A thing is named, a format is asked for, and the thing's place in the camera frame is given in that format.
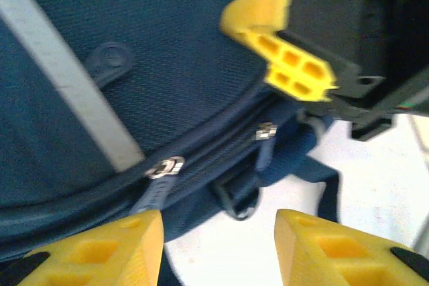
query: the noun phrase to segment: rubber zipper pull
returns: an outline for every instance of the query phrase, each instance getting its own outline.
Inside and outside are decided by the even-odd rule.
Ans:
[[[171,157],[157,163],[148,170],[145,176],[151,179],[149,187],[129,211],[129,214],[137,214],[153,209],[161,210],[170,190],[176,183],[184,162],[183,157]]]
[[[259,148],[259,154],[256,160],[256,171],[261,172],[269,166],[273,159],[275,134],[277,133],[277,125],[266,122],[259,125],[259,130],[256,131],[255,140],[263,141]]]

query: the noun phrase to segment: backpack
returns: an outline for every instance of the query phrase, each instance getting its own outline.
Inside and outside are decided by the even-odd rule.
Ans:
[[[232,0],[0,0],[0,261],[147,209],[165,241],[225,211],[245,220],[332,123],[263,83],[219,31]]]

